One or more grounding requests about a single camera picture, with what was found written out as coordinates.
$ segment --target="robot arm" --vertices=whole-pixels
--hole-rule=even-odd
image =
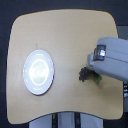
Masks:
[[[87,68],[99,75],[107,75],[128,82],[128,41],[100,38],[94,53],[87,57]]]

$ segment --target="black object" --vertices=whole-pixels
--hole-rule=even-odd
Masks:
[[[81,128],[80,113],[75,112],[75,113],[74,113],[74,119],[75,119],[75,128]]]
[[[52,128],[58,128],[58,114],[52,114]]]
[[[95,71],[89,70],[86,67],[81,69],[81,71],[79,72],[79,75],[80,75],[79,80],[82,80],[82,82],[84,82],[85,80],[90,79],[91,77],[99,77],[100,76]]]
[[[106,46],[105,45],[97,45],[97,48],[94,50],[94,56],[93,56],[93,61],[103,61],[105,56],[101,55],[101,51],[106,51]]]

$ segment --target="wooden board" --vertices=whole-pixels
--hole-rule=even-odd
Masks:
[[[105,119],[123,113],[122,82],[103,77],[100,86],[79,81],[87,55],[101,37],[117,37],[113,18],[105,12],[58,10],[20,16],[11,31],[7,61],[7,115],[12,124],[61,111],[77,111]],[[23,66],[34,50],[45,50],[54,62],[50,90],[31,94],[23,81]]]

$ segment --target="tan surface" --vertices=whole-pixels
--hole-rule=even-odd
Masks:
[[[7,64],[7,114],[10,123],[24,123],[53,112],[78,111],[105,119],[123,112],[122,82],[103,77],[100,87],[79,81],[79,71],[98,38],[117,37],[113,18],[104,12],[46,11],[24,15],[13,24]],[[51,56],[55,77],[42,96],[31,94],[23,81],[27,56],[42,49]]]

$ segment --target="dark background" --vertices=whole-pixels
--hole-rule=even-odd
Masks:
[[[55,9],[89,9],[109,12],[117,26],[128,26],[128,0],[0,0],[0,128],[28,128],[11,125],[6,112],[6,61],[11,27],[23,14]],[[117,121],[104,121],[105,128],[126,126],[127,113]]]

